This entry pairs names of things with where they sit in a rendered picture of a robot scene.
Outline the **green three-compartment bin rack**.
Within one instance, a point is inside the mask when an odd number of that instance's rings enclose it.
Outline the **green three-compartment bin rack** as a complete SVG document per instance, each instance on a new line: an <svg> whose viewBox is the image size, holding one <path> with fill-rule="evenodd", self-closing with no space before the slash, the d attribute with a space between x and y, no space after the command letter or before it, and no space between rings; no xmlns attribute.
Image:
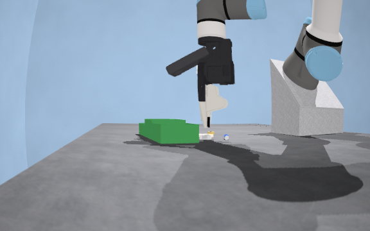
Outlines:
<svg viewBox="0 0 370 231"><path fill-rule="evenodd" d="M139 134L160 144L199 143L199 124L183 119L145 119Z"/></svg>

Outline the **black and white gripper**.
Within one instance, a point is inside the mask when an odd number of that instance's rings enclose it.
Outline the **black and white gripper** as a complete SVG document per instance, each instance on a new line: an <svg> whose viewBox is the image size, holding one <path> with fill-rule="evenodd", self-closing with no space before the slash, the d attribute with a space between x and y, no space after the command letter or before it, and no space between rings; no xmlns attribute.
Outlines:
<svg viewBox="0 0 370 231"><path fill-rule="evenodd" d="M204 128L210 128L211 112L226 108L228 105L227 100L220 97L218 87L212 84L235 84L232 59L233 45L229 38L214 36L198 38L198 45L205 46L209 51L209 55L198 60L197 87L200 118ZM215 46L216 48L214 48Z"/></svg>

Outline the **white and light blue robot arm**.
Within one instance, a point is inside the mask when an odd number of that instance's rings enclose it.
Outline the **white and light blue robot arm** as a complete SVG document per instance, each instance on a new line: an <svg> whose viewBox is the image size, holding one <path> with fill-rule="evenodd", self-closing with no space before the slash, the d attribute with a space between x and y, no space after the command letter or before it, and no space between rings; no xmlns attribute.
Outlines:
<svg viewBox="0 0 370 231"><path fill-rule="evenodd" d="M197 38L226 39L225 20L267 18L265 0L197 0L196 7ZM284 73L296 85L315 90L319 80L331 81L340 74L341 11L342 0L313 0L312 18L305 19L295 49L283 64ZM206 47L202 47L166 66L166 70L176 77L207 55Z"/></svg>

